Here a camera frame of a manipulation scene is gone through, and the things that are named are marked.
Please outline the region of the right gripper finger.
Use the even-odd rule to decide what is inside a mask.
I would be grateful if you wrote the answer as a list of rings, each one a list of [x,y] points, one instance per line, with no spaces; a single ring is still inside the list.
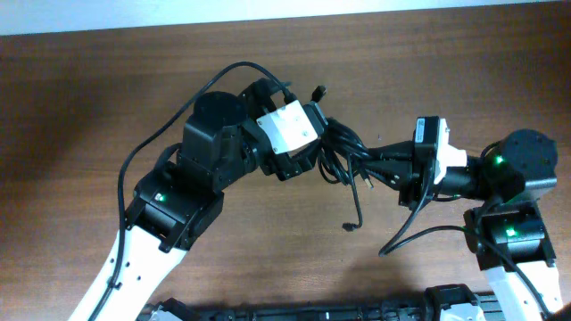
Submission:
[[[412,165],[407,160],[370,160],[364,167],[393,190],[400,190],[413,177]]]
[[[413,154],[414,143],[410,140],[369,149],[371,157],[383,161],[410,161],[413,158]]]

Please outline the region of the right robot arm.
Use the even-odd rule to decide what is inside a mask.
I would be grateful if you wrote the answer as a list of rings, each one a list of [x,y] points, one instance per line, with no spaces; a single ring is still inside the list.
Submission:
[[[556,255],[538,201],[557,184],[556,143],[532,129],[517,130],[477,157],[450,143],[450,133],[421,133],[371,150],[364,168],[397,190],[411,214],[379,251],[386,256],[418,238],[456,231],[466,237],[508,320],[547,320],[563,305]],[[434,226],[406,236],[429,202],[481,204],[463,226]]]

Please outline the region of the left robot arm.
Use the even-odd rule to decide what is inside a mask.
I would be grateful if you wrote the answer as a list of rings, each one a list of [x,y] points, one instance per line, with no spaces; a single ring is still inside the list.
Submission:
[[[261,169],[281,181],[314,168],[327,120],[318,86],[306,104],[278,108],[267,78],[240,95],[202,94],[181,142],[167,147],[136,185],[125,231],[71,314],[73,320],[134,320],[162,280],[221,213],[224,189]]]

